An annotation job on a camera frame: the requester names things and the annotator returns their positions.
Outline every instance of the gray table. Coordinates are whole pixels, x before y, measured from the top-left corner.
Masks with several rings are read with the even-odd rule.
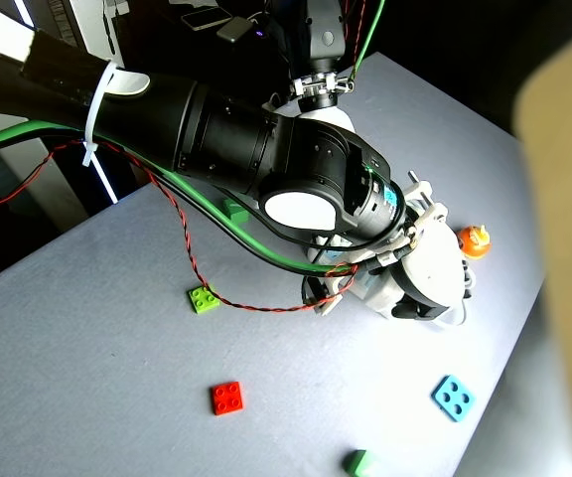
[[[0,475],[341,476],[356,448],[381,475],[453,474],[542,282],[518,144],[379,55],[342,105],[402,186],[413,168],[452,225],[488,225],[465,326],[387,321],[351,295],[327,317],[196,315],[177,216],[145,187],[0,274]],[[220,292],[297,304],[299,277],[188,216]],[[430,399],[449,374],[477,398],[461,423]],[[227,381],[245,410],[215,417],[209,387]]]

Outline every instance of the orange toy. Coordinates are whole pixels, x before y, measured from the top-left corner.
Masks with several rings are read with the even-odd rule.
[[[458,245],[467,258],[477,260],[492,248],[492,241],[485,226],[470,226],[457,233]]]

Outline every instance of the blue label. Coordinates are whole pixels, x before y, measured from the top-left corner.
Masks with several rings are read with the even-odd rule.
[[[396,207],[396,204],[398,203],[396,201],[396,194],[394,194],[394,191],[392,191],[390,188],[388,188],[387,186],[383,186],[383,198],[385,199],[385,202],[387,202],[388,204]]]

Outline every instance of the white zip tie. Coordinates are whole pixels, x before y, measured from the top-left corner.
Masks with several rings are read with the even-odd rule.
[[[87,121],[85,122],[85,141],[83,145],[85,146],[85,155],[83,157],[83,166],[89,166],[91,162],[91,156],[94,155],[96,149],[98,149],[98,144],[96,144],[92,139],[94,135],[94,123],[96,122],[96,117],[98,116],[98,110],[100,109],[100,103],[103,101],[105,96],[105,90],[111,81],[111,77],[114,71],[118,67],[115,62],[109,62],[105,67],[105,71],[100,76],[98,85],[96,86],[96,91],[91,99],[91,105],[89,106],[89,112],[87,113]]]

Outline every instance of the black tape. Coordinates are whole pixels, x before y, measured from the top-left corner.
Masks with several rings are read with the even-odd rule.
[[[85,106],[91,104],[107,62],[39,30],[21,75]]]

